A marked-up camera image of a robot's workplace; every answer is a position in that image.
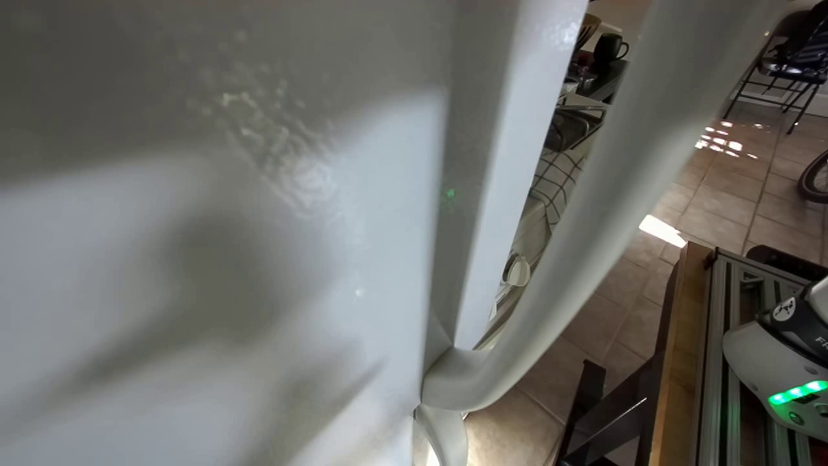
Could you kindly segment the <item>white robot base green light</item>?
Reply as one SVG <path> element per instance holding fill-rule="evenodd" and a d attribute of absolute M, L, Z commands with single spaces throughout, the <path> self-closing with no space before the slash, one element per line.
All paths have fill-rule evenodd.
<path fill-rule="evenodd" d="M 727 331 L 721 349 L 780 424 L 828 443 L 828 276 Z"/>

